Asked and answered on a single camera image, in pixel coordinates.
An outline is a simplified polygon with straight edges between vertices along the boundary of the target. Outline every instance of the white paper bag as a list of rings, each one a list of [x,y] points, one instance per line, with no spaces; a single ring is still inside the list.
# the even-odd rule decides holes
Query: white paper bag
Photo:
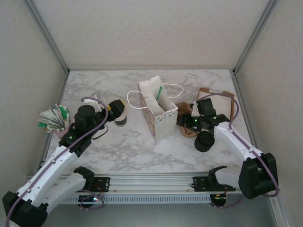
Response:
[[[139,91],[130,91],[127,94],[127,101],[129,103],[129,93],[139,92],[141,107],[133,107],[130,103],[129,105],[135,109],[142,109],[144,118],[155,141],[174,134],[178,116],[178,108],[170,98],[176,98],[179,95],[169,97],[164,85],[180,86],[182,91],[179,95],[183,92],[181,85],[163,84],[161,78],[155,76],[150,80],[139,82]]]

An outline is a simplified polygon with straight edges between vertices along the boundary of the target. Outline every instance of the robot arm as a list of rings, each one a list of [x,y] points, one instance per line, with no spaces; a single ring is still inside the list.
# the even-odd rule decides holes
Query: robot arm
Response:
[[[106,122],[118,118],[124,109],[121,100],[111,102],[106,111],[97,113],[91,105],[81,106],[75,114],[75,123],[60,140],[52,157],[16,193],[8,192],[3,197],[8,220],[20,227],[41,227],[47,215],[64,198],[81,189],[91,189],[94,173],[82,166],[76,168],[64,182],[56,186],[53,184],[63,170],[75,162],[91,144],[95,133],[103,129]]]
[[[209,177],[215,179],[215,184],[240,188],[248,199],[277,190],[276,160],[272,154],[252,146],[231,127],[225,115],[217,115],[211,99],[195,101],[191,106],[193,113],[178,116],[177,124],[199,132],[196,149],[207,152],[215,140],[221,140],[242,163],[241,171],[226,166],[211,170]]]

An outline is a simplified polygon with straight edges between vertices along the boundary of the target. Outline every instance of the marble tabletop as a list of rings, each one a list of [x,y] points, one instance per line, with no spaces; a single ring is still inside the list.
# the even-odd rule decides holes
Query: marble tabletop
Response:
[[[130,90],[137,90],[137,83],[159,75],[163,83],[181,84],[184,92],[173,102],[193,102],[200,87],[213,91],[228,91],[235,94],[228,70],[109,70],[70,72],[62,103],[72,114],[83,105],[82,97],[94,92],[101,93],[107,105],[113,100],[124,99]],[[177,87],[167,87],[171,96],[177,95]],[[140,106],[139,96],[130,96],[133,105]],[[141,110],[132,109],[128,104],[127,124],[117,127],[108,122],[109,131],[92,144],[69,166],[63,174],[70,174],[79,166],[92,170],[95,174],[139,174],[139,173],[179,173],[205,172],[226,165],[240,167],[236,157],[220,141],[206,153],[195,149],[195,138],[185,138],[176,126],[175,134],[156,143],[144,120]],[[233,123],[239,133],[249,141],[247,128],[240,111]],[[59,138],[53,135],[47,154],[49,158],[58,146]]]

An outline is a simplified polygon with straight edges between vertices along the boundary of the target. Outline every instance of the white rope handle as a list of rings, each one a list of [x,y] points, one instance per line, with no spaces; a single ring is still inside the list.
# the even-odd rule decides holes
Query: white rope handle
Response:
[[[130,104],[130,102],[129,102],[129,99],[128,99],[129,93],[132,93],[132,92],[139,92],[139,93],[141,93],[141,94],[143,95],[143,93],[142,93],[141,91],[129,91],[129,92],[127,93],[127,96],[126,96],[126,99],[127,99],[128,104],[129,104],[132,108],[138,109],[138,110],[148,108],[148,106],[145,106],[145,107],[134,107],[134,106],[132,106],[132,105]]]
[[[177,98],[177,97],[180,96],[180,95],[183,93],[183,91],[184,91],[183,86],[180,85],[180,84],[168,84],[168,83],[164,83],[163,85],[165,85],[165,84],[167,84],[167,85],[172,85],[172,86],[180,86],[180,87],[182,88],[182,91],[181,91],[181,93],[180,93],[179,95],[174,96],[174,97],[169,97],[169,98]]]

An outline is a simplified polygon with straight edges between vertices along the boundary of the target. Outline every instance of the paper cup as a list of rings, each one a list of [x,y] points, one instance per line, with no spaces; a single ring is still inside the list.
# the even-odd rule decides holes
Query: paper cup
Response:
[[[116,118],[114,120],[115,124],[119,127],[123,127],[124,125],[126,125],[127,122],[127,116],[126,116],[126,107],[124,108],[122,114],[120,117]]]

